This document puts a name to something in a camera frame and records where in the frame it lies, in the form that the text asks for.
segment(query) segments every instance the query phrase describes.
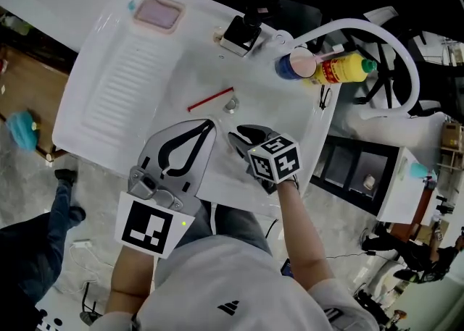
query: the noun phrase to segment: faucet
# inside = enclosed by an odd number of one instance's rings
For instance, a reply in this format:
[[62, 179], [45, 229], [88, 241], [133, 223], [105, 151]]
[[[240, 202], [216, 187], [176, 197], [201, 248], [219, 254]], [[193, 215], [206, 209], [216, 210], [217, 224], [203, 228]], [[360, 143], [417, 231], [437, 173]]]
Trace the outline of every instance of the faucet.
[[356, 30], [364, 30], [372, 33], [379, 38], [386, 41], [390, 46], [397, 52], [397, 54], [405, 62], [406, 68], [411, 77], [411, 94], [409, 99], [401, 106], [393, 109], [374, 109], [371, 108], [368, 104], [360, 106], [359, 115], [362, 119], [367, 120], [372, 117], [389, 117], [389, 116], [401, 116], [407, 114], [411, 110], [419, 98], [420, 82], [419, 82], [419, 73], [418, 69], [415, 66], [413, 58], [409, 51], [387, 30], [384, 30], [382, 27], [374, 25], [371, 22], [364, 20], [356, 20], [355, 18], [344, 18], [342, 20], [335, 20], [329, 22], [325, 25], [322, 25], [314, 30], [311, 30], [308, 33], [301, 35], [298, 38], [293, 40], [287, 40], [284, 45], [284, 50], [286, 54], [290, 53], [297, 46], [300, 46], [307, 41], [314, 40], [319, 36], [326, 35], [328, 33], [334, 32], [335, 30], [341, 30], [343, 28], [354, 28]]

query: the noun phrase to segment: adidas logo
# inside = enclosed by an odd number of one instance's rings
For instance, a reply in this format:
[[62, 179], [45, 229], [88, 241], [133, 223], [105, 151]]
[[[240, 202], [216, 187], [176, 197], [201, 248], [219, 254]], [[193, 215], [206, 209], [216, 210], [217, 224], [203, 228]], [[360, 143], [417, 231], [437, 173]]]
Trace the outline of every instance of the adidas logo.
[[218, 309], [224, 311], [225, 313], [233, 316], [235, 314], [235, 310], [237, 309], [237, 304], [239, 302], [237, 300], [232, 301], [232, 303], [225, 303], [224, 305], [219, 305]]

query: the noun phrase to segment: white sink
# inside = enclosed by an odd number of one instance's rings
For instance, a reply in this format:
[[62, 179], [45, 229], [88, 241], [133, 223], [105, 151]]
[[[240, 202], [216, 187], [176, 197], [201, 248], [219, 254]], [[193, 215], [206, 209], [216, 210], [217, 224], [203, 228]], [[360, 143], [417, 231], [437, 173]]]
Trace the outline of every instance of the white sink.
[[[131, 0], [111, 0], [87, 38], [59, 108], [53, 139], [57, 146], [127, 175], [146, 139], [180, 121], [186, 108], [233, 86], [240, 102], [235, 114], [210, 117], [217, 139], [199, 198], [268, 216], [280, 214], [278, 199], [247, 174], [227, 133], [257, 124], [288, 133], [300, 142], [302, 192], [315, 168], [333, 115], [339, 87], [322, 111], [320, 88], [280, 79], [212, 41], [238, 12], [210, 0], [176, 0], [186, 13], [172, 35], [132, 23]], [[273, 30], [262, 26], [262, 35]]]

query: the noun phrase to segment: person's arm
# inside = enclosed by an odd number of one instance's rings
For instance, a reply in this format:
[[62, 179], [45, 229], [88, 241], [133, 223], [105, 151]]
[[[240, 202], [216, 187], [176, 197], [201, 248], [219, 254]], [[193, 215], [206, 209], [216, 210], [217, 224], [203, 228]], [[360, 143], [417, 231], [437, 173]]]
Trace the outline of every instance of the person's arm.
[[433, 232], [430, 239], [430, 256], [429, 259], [434, 263], [440, 259], [438, 254], [438, 247], [440, 246], [440, 240], [437, 238], [437, 232]]
[[305, 289], [333, 278], [323, 244], [292, 181], [277, 185], [283, 233], [294, 279]]
[[123, 246], [113, 270], [105, 313], [135, 314], [150, 294], [153, 267], [153, 256]]

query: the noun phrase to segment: shoe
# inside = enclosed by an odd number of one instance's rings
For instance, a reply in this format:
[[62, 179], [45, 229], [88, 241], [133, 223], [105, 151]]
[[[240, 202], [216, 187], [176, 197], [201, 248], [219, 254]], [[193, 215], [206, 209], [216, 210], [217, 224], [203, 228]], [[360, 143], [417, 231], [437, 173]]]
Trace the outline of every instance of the shoe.
[[360, 287], [357, 288], [355, 291], [355, 294], [353, 295], [353, 298], [357, 298], [359, 295], [363, 296], [365, 294], [364, 289], [366, 289], [368, 284], [366, 282], [363, 282]]
[[55, 178], [58, 180], [66, 180], [69, 184], [73, 185], [78, 179], [78, 172], [69, 169], [55, 170]]
[[360, 236], [360, 247], [362, 250], [366, 251], [362, 246], [364, 245], [364, 242], [369, 239], [369, 228], [365, 228], [363, 232], [361, 233]]
[[71, 206], [69, 217], [70, 217], [71, 227], [77, 227], [83, 220], [86, 219], [87, 214], [86, 214], [86, 211], [82, 207]]
[[376, 226], [372, 230], [374, 235], [383, 235], [386, 233], [385, 225], [381, 222], [377, 222]]

